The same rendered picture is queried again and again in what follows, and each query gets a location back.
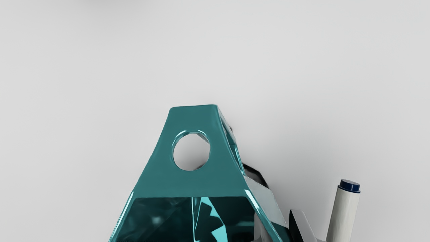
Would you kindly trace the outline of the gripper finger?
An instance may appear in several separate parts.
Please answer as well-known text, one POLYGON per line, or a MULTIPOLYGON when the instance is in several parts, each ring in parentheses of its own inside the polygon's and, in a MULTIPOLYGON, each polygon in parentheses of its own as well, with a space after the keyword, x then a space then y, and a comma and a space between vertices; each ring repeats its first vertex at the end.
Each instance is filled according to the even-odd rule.
POLYGON ((293 242, 324 242, 316 238, 302 210, 289 211, 289 232, 293 242))

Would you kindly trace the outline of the teal faceted mug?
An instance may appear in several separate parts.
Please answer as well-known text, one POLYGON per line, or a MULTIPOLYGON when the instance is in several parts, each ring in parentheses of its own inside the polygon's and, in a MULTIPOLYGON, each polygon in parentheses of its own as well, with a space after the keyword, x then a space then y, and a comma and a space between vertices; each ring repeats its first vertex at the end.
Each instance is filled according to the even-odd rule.
POLYGON ((293 242, 264 180, 241 162, 235 136, 217 105, 169 110, 152 156, 132 190, 109 242, 293 242), (180 168, 174 150, 185 136, 209 143, 195 170, 180 168))

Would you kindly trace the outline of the white marker with blue cap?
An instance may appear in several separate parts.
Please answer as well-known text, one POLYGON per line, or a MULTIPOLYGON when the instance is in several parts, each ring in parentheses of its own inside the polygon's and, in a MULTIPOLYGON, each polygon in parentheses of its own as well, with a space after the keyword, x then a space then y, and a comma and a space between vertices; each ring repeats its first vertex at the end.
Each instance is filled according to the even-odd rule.
POLYGON ((356 218, 360 184, 342 179, 337 187, 326 242, 350 242, 356 218))

